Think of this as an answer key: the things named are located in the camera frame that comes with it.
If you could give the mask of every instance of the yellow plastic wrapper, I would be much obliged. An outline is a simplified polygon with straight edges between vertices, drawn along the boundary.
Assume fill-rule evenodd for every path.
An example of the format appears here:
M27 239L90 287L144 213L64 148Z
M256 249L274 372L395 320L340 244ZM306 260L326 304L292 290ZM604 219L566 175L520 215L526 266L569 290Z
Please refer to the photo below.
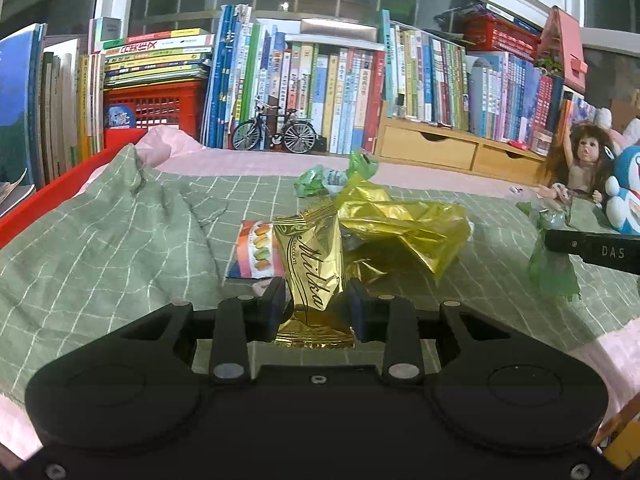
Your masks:
M273 228L294 303L276 341L310 348L352 346L353 332L334 301L344 286L344 261L333 203L325 199L299 215L276 218Z
M336 197L340 224L365 242L397 238L438 281L469 238L471 228L461 205L427 200L393 200L386 190L353 175ZM375 279L386 273L385 251L366 261L348 255L349 277Z

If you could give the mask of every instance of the doraemon figure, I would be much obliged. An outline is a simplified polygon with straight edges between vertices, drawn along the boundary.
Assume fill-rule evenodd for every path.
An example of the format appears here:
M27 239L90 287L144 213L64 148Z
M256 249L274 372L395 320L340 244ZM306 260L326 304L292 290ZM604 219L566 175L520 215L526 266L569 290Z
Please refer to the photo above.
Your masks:
M614 161L605 190L607 218L623 235L640 235L640 146L625 148Z

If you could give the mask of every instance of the doll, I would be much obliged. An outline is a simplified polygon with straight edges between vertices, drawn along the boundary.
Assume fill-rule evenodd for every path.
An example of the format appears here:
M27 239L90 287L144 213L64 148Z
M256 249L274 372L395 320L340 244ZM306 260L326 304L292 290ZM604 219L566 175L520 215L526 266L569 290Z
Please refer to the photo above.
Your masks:
M602 204L605 183L612 173L612 145L607 132L592 123L574 124L561 144L554 144L543 164L542 175L550 187L539 186L538 194L569 205L573 196Z

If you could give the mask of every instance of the green plastic wrapper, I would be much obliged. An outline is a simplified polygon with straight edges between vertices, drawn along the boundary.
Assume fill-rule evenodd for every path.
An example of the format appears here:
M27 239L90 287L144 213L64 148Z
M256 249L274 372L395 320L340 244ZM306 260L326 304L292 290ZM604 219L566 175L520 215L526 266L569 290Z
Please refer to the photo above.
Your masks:
M369 180L376 174L378 162L362 152L351 152L347 171L331 170L321 164L300 175L293 185L298 198L317 195L336 195L342 191L351 175L357 173Z

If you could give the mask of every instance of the red crate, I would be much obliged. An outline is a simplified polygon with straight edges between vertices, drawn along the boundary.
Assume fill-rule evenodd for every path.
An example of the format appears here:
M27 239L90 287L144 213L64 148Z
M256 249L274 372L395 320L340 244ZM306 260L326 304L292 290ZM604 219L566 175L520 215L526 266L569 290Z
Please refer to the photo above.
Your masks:
M198 139L206 84L188 81L108 90L104 92L104 107L128 107L136 118L136 128L173 125Z
M473 16L465 22L465 40L472 41L469 51L502 50L527 61L535 61L540 38L517 25L493 16Z

